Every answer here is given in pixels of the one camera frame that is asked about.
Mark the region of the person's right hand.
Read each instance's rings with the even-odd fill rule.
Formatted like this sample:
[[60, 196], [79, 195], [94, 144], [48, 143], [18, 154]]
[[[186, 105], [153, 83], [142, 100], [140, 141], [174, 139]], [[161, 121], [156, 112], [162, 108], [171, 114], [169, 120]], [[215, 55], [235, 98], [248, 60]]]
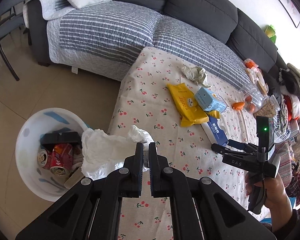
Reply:
[[276, 178], [266, 178], [255, 183], [256, 187], [264, 187], [267, 197], [264, 205], [270, 210], [272, 231], [277, 231], [285, 226], [292, 217], [293, 209], [286, 194], [284, 184], [279, 174]]

